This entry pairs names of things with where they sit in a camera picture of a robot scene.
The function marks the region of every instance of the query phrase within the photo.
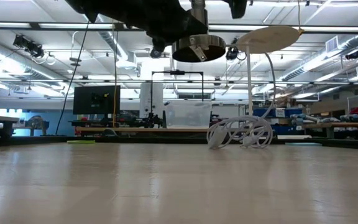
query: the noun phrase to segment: clear plastic box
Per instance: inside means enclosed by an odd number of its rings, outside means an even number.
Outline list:
[[[167,128],[209,128],[211,102],[171,101],[165,106]]]

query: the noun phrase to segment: white cable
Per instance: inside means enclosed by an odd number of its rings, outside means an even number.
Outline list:
[[[273,101],[269,106],[265,114],[262,117],[258,116],[239,116],[236,118],[225,119],[219,123],[212,125],[207,133],[206,139],[208,141],[208,146],[210,149],[219,149],[227,146],[232,140],[242,141],[242,145],[245,147],[254,147],[254,148],[265,148],[267,147],[273,139],[273,130],[269,122],[264,118],[272,110],[275,100],[276,100],[276,79],[274,75],[274,68],[272,59],[265,53],[270,68],[272,69],[273,76]],[[236,122],[244,122],[239,128],[232,128],[232,125]],[[242,133],[242,136],[236,137],[238,133]],[[223,144],[226,136],[229,136],[229,140]],[[265,141],[259,143],[261,137],[266,137]]]

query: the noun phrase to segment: green object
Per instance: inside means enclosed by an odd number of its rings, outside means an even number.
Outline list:
[[[67,144],[95,144],[95,140],[67,141]]]
[[[320,143],[313,143],[313,142],[287,142],[285,143],[287,146],[323,146]]]

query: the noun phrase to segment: computer monitor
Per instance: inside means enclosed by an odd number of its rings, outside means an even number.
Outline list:
[[[120,110],[120,86],[85,86],[74,89],[73,114],[116,114]]]

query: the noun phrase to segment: ceiling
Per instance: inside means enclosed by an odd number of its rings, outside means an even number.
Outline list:
[[[180,0],[185,9],[190,8],[188,0]],[[242,19],[231,19],[229,6],[222,1],[207,1],[208,18],[210,24],[254,24],[254,25],[298,25],[298,16],[302,25],[308,26],[358,26],[358,1],[310,1],[309,6],[305,6],[306,1],[300,1],[300,14],[296,1],[254,1],[252,6],[248,6],[246,14]],[[0,21],[9,22],[86,22],[86,18],[76,13],[64,0],[0,0]],[[44,62],[41,66],[55,72],[63,77],[71,78],[70,70],[74,67],[69,58],[77,57],[83,41],[84,32],[78,32],[73,38],[72,31],[39,31],[39,30],[8,30],[0,29],[0,45],[15,51],[30,59],[29,54],[22,49],[16,49],[12,43],[16,35],[25,35],[38,44],[43,45],[43,49],[53,55],[56,61],[53,65]],[[231,43],[236,37],[241,37],[245,32],[215,32],[214,35],[222,37],[227,43]],[[276,77],[293,67],[303,63],[305,59],[325,49],[326,41],[332,39],[335,34],[303,34],[292,46],[278,52],[270,54],[273,60]],[[339,39],[350,39],[355,35],[339,35]],[[137,63],[145,65],[151,61],[158,60],[158,64],[163,69],[169,70],[172,67],[179,70],[191,72],[204,72],[205,80],[214,80],[220,77],[221,80],[247,80],[247,63],[238,61],[232,64],[221,57],[212,62],[205,63],[183,63],[170,60],[171,49],[165,49],[166,58],[151,59],[148,52],[152,49],[151,38],[145,32],[118,32],[118,43],[126,52],[134,52],[137,55]],[[109,45],[100,37],[97,32],[87,33],[84,52],[81,54],[81,66],[78,67],[75,79],[88,76],[90,79],[114,79],[114,74],[121,74],[119,79],[143,79],[141,70],[128,70],[122,67],[114,67],[114,54]],[[341,64],[340,57],[334,57],[330,61],[317,66],[309,71],[294,78],[296,81],[314,81],[315,77],[332,73],[343,67],[356,63],[357,60],[345,60]],[[252,68],[252,80],[271,80],[270,65],[264,55],[251,55],[250,66]],[[336,78],[349,77],[348,74],[339,74]],[[185,75],[177,77],[184,80],[199,80],[197,75]],[[166,80],[173,77],[166,75]],[[139,84],[126,84],[128,88],[138,88]],[[199,88],[199,85],[192,84],[192,88]],[[246,89],[246,85],[235,85],[231,90]]]

